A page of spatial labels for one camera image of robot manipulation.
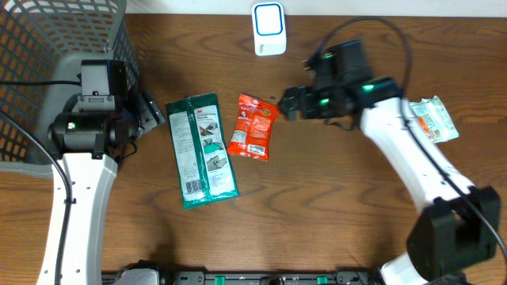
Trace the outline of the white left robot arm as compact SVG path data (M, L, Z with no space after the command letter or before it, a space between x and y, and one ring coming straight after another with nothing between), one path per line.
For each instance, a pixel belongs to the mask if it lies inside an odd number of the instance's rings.
M164 123L149 92L85 95L49 125L54 195L39 284L100 284L103 230L123 149Z

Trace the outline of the orange red snack bag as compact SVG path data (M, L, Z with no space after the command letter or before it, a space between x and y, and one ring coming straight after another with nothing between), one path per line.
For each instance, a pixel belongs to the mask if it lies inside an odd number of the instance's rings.
M244 93L238 98L238 107L228 154L268 161L273 124L280 115L278 107Z

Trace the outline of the small orange box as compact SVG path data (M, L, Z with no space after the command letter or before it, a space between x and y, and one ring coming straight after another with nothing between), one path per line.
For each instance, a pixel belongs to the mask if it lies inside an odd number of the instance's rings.
M432 132L429 130L425 120L422 118L422 117L418 117L417 118L417 122L419 124L419 126L421 127L421 129L423 130L423 132L425 133L425 135L430 139L430 140L433 140L433 135L432 135Z

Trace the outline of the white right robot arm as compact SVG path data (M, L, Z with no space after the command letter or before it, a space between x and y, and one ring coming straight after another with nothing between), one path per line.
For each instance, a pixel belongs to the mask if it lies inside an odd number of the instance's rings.
M476 188L428 139L393 78L289 88L278 107L289 120L300 114L338 125L353 117L406 186L419 217L406 252L380 268L381 283L444 282L506 250L497 231L499 195Z

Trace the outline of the green 3M cloth package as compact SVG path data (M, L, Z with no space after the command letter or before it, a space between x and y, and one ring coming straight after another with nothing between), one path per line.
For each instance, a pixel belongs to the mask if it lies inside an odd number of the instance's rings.
M166 104L183 208L239 196L216 93Z

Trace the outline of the light teal wipes packet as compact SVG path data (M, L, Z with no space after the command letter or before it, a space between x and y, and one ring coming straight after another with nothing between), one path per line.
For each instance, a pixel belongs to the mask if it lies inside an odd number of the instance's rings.
M459 137L448 110L438 96L410 102L410 107L417 118L425 120L433 135L433 140L430 140L432 143L444 143Z

